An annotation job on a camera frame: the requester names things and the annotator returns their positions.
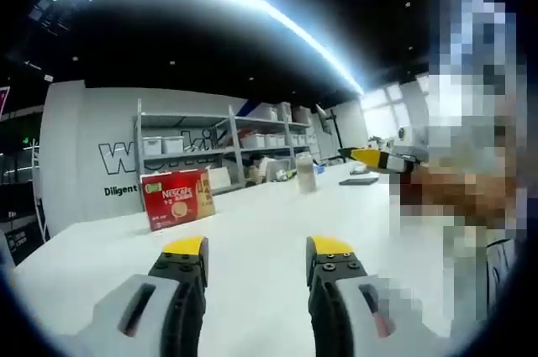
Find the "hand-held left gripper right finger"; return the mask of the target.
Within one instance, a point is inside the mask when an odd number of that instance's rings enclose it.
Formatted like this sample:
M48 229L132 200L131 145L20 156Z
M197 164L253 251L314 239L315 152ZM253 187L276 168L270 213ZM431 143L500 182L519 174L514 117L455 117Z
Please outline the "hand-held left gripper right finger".
M425 326L412 304L371 276L348 243L306 239L308 309L317 356L423 356Z

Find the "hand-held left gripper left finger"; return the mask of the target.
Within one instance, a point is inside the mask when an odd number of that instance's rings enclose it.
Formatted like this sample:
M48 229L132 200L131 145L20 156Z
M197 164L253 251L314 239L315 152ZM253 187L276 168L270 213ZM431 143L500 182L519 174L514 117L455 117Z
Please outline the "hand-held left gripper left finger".
M196 356L208 287L208 238L167 244L145 275L96 303L75 336L78 356Z

